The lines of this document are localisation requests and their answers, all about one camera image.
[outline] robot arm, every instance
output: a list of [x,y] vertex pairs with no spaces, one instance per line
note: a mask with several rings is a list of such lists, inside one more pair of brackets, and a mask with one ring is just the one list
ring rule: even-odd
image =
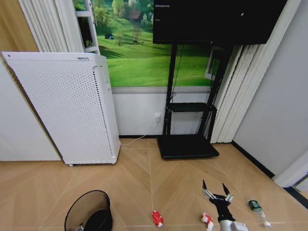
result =
[[224,184],[222,186],[226,196],[211,193],[207,190],[204,180],[202,185],[203,195],[216,206],[220,231],[248,231],[247,227],[242,223],[236,222],[230,213],[228,206],[231,204],[233,195],[230,194]]

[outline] stand base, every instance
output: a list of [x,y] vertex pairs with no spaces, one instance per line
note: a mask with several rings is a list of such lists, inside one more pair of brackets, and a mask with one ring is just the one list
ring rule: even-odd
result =
[[219,156],[203,135],[163,135],[157,142],[164,159]]

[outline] tv stand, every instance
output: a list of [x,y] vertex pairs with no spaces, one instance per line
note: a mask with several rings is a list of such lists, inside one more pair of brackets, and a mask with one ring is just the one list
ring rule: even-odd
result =
[[[210,144],[212,131],[216,117],[216,107],[214,106],[215,97],[225,74],[233,46],[224,46],[221,53],[220,63],[213,82],[207,103],[171,103],[171,93],[173,76],[178,45],[172,44],[169,65],[169,77],[167,86],[165,116],[163,135],[157,138],[161,156],[165,159],[172,158],[204,158],[218,156],[217,150]],[[197,134],[193,135],[171,135],[171,115],[172,112],[203,112],[201,124]],[[210,116],[210,124],[207,138],[205,138],[206,121]]]

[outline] red and white object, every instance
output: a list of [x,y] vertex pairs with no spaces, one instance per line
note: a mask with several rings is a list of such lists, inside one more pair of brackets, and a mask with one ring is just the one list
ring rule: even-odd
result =
[[163,223],[164,223],[164,220],[162,218],[162,216],[159,214],[159,212],[157,212],[156,210],[154,210],[152,212],[152,218],[153,218],[153,221],[154,221],[154,224],[157,226],[157,227],[162,227],[163,226]]
[[201,217],[201,221],[204,224],[207,224],[207,231],[211,231],[213,226],[214,226],[214,222],[213,219],[207,214],[207,213],[203,213],[202,217]]

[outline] black tv screen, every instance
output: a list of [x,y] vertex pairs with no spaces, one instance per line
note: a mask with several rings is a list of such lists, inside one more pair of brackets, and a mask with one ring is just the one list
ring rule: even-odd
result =
[[153,43],[263,44],[287,0],[154,0]]

